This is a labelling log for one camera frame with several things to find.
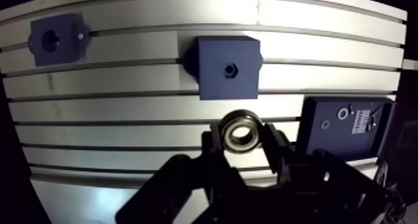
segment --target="metal plate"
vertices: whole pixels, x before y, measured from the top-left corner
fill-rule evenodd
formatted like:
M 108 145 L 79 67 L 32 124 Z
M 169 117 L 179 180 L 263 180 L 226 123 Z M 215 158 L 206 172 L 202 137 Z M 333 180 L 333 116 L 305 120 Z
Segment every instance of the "metal plate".
M 95 68 L 5 78 L 3 82 L 8 98 L 198 90 L 195 79 L 181 65 Z M 310 65 L 265 64 L 259 74 L 260 91 L 394 91 L 398 82 L 398 72 Z
M 273 123 L 296 141 L 299 122 Z M 209 125 L 185 126 L 16 126 L 23 144 L 109 147 L 201 146 Z

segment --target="bearing inner ring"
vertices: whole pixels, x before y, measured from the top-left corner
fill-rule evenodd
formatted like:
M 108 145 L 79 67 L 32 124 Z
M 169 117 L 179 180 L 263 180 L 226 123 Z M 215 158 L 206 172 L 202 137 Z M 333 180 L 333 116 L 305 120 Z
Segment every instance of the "bearing inner ring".
M 234 136 L 233 133 L 239 128 L 246 128 L 249 131 L 245 136 Z M 225 128 L 224 142 L 236 152 L 246 152 L 255 148 L 259 142 L 257 123 L 248 118 L 237 119 Z

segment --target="bolt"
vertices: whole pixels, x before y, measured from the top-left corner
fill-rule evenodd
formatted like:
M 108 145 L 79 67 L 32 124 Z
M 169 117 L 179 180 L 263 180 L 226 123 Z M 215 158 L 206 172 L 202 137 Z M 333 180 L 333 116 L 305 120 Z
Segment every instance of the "bolt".
M 354 114 L 354 110 L 351 105 L 348 105 L 348 111 L 350 112 L 350 114 Z
M 223 74 L 225 78 L 235 78 L 238 74 L 238 68 L 235 64 L 229 64 L 225 67 Z

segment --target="screw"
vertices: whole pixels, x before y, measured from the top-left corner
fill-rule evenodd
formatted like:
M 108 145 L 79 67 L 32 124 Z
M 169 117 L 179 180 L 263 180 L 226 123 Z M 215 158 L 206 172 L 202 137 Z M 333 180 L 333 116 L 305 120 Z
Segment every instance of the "screw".
M 350 114 L 354 114 L 354 110 L 351 105 L 348 105 L 348 111 L 350 112 Z

